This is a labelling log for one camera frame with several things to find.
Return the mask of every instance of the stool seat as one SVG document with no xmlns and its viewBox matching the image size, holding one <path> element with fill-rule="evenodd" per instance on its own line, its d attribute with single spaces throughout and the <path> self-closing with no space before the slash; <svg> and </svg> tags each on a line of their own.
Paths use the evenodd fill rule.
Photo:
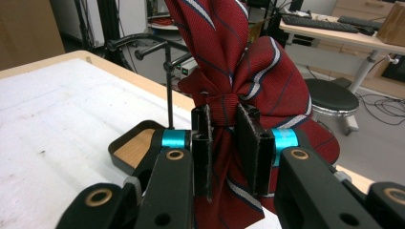
<svg viewBox="0 0 405 229">
<path fill-rule="evenodd" d="M 359 106 L 357 97 L 349 90 L 332 81 L 306 79 L 312 102 L 312 109 L 322 115 L 350 116 Z"/>
</svg>

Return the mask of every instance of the cyan band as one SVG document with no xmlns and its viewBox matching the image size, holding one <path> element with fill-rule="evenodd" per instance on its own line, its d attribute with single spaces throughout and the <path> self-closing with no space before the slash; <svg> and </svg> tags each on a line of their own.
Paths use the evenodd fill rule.
<svg viewBox="0 0 405 229">
<path fill-rule="evenodd" d="M 298 139 L 295 132 L 291 129 L 271 129 L 274 134 L 276 144 L 276 158 L 274 159 L 273 166 L 279 166 L 280 154 L 290 146 L 298 146 Z"/>
<path fill-rule="evenodd" d="M 164 130 L 161 139 L 162 147 L 185 148 L 185 130 Z"/>
</svg>

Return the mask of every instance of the red fabric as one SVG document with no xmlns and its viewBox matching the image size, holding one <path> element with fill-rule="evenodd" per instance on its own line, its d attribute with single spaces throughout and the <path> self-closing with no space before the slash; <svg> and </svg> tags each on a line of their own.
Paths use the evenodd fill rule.
<svg viewBox="0 0 405 229">
<path fill-rule="evenodd" d="M 238 102 L 257 107 L 262 125 L 303 130 L 312 147 L 333 163 L 336 138 L 310 118 L 308 88 L 285 51 L 271 37 L 245 51 L 245 5 L 236 0 L 166 0 L 168 9 L 199 68 L 179 83 L 196 106 L 209 104 L 213 120 L 213 197 L 195 198 L 196 228 L 245 228 L 274 212 L 273 197 L 252 197 L 235 148 Z M 269 192 L 276 188 L 278 168 Z"/>
</svg>

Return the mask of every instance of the keyboard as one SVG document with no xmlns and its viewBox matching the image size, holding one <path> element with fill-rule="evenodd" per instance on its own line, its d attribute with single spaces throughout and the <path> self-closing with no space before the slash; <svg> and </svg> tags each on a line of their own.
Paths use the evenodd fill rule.
<svg viewBox="0 0 405 229">
<path fill-rule="evenodd" d="M 355 18 L 355 17 L 349 17 L 349 16 L 340 16 L 337 21 L 340 23 L 346 23 L 346 24 L 350 24 L 353 26 L 357 26 L 357 27 L 371 27 L 375 31 L 378 31 L 382 25 L 381 22 L 375 22 L 375 21 L 370 21 L 370 20 L 365 20 L 365 19 L 360 19 L 360 18 Z"/>
<path fill-rule="evenodd" d="M 349 24 L 339 22 L 319 21 L 303 17 L 282 15 L 284 23 L 291 26 L 309 27 L 328 31 L 345 31 L 358 33 L 358 30 Z"/>
</svg>

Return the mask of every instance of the table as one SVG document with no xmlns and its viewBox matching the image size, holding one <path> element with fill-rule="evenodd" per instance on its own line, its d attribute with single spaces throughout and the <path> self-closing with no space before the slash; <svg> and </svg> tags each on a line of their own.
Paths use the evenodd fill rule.
<svg viewBox="0 0 405 229">
<path fill-rule="evenodd" d="M 327 18 L 329 21 L 337 21 L 338 19 L 330 16 Z M 349 90 L 352 93 L 356 93 L 367 73 L 373 67 L 376 58 L 382 52 L 405 54 L 405 47 L 385 44 L 376 38 L 375 35 L 368 36 L 361 33 L 327 31 L 290 26 L 285 24 L 283 20 L 280 22 L 280 29 L 289 33 L 288 41 L 286 43 L 286 51 L 294 63 L 353 75 L 354 81 L 349 86 Z M 294 34 L 368 48 L 373 51 L 365 59 L 349 54 L 329 52 L 314 47 L 296 45 L 292 44 Z M 348 127 L 348 133 L 358 131 L 354 115 L 346 117 L 345 120 Z"/>
<path fill-rule="evenodd" d="M 85 188 L 122 185 L 113 140 L 146 118 L 167 126 L 164 87 L 85 51 L 2 71 L 0 91 L 3 228 L 54 228 Z M 173 101 L 175 127 L 190 129 L 193 101 Z M 338 169 L 367 192 L 371 180 Z"/>
</svg>

